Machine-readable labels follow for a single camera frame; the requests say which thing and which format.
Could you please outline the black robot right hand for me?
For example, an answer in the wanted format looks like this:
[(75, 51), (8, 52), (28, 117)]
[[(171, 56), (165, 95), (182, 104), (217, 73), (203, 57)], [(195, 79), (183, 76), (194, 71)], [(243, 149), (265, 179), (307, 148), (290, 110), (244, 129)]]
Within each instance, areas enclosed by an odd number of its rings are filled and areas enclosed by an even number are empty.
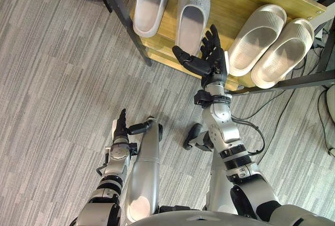
[(187, 70), (201, 76), (201, 86), (221, 81), (226, 82), (228, 76), (226, 57), (221, 47), (217, 28), (214, 24), (205, 33), (200, 48), (202, 57), (196, 57), (182, 50), (179, 46), (173, 46), (172, 51), (178, 62)]

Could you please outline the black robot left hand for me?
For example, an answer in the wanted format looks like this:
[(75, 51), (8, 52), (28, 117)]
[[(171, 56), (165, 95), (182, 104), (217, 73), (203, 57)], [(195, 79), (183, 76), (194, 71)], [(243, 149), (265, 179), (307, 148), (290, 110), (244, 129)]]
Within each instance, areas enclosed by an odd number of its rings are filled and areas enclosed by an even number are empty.
[(119, 118), (117, 119), (116, 129), (113, 134), (113, 139), (117, 137), (128, 137), (128, 135), (135, 135), (147, 132), (152, 127), (152, 120), (147, 120), (144, 123), (138, 123), (135, 125), (130, 126), (129, 128), (126, 127), (126, 109), (124, 108)]

